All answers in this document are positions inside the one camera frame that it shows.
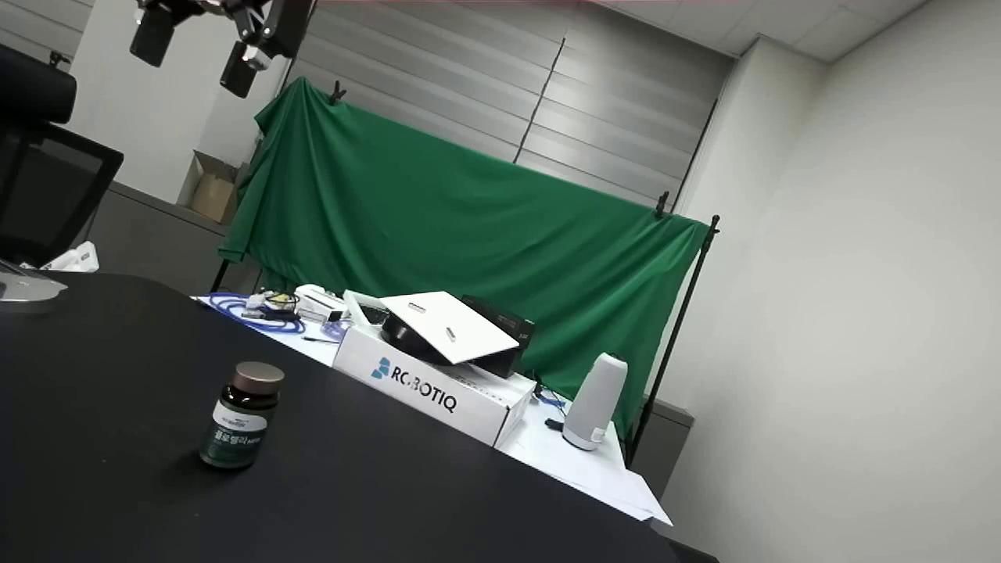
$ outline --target chair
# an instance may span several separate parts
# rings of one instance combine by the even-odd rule
[[[15,265],[59,258],[96,211],[123,155],[64,131],[71,77],[0,47],[0,304],[43,301],[53,283]]]
[[[0,261],[50,262],[96,211],[123,155],[55,124],[0,122]]]

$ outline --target table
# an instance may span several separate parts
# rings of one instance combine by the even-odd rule
[[[670,542],[153,283],[0,318],[0,561],[629,561]],[[255,465],[193,451],[238,361],[287,373]]]
[[[338,358],[338,342],[327,342],[320,324],[303,318],[307,334],[287,334],[287,331],[264,331],[252,329],[321,365],[330,365]],[[607,441],[585,455],[563,441],[563,434],[552,432],[544,422],[563,420],[561,411],[548,404],[529,404],[524,416],[514,422],[514,428],[501,439],[497,451],[506,456],[536,465],[538,473],[607,504],[620,514],[629,514],[635,521],[657,521],[670,527],[670,518],[662,514],[661,500],[651,495],[646,481],[638,473],[626,471],[620,439],[613,422],[607,426]]]

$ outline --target green screen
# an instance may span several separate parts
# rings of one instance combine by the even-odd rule
[[[629,439],[662,324],[706,226],[501,164],[294,81],[255,115],[226,261],[272,288],[483,299],[536,324],[520,373],[571,399],[598,354],[629,364]]]

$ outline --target white device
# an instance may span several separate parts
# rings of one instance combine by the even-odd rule
[[[629,365],[611,354],[601,354],[574,391],[574,402],[563,420],[563,439],[581,451],[598,451],[604,441],[604,428],[613,420],[626,384]]]
[[[344,301],[320,286],[299,286],[294,299],[294,312],[313,324],[327,324],[335,312],[344,312]]]

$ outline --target black jar lid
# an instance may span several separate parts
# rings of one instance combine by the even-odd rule
[[[279,395],[286,373],[272,364],[238,364],[230,384],[244,395]]]

